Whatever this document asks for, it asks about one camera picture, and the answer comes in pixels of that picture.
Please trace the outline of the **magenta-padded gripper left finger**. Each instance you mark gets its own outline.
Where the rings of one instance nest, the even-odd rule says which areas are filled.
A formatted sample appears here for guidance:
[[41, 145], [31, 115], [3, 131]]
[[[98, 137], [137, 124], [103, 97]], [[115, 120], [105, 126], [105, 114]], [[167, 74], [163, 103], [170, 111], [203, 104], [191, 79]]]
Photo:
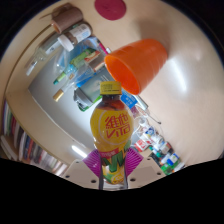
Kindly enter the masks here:
[[74, 160], [63, 178], [83, 188], [102, 189], [102, 165], [99, 152], [93, 150], [83, 160]]

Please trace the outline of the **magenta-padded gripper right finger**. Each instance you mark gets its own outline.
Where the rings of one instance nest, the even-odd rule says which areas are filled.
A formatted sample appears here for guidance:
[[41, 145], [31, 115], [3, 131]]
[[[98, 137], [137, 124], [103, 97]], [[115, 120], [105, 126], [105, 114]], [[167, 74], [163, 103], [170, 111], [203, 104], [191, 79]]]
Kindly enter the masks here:
[[165, 176], [151, 157], [143, 157], [132, 148], [127, 151], [124, 169], [125, 189], [140, 188]]

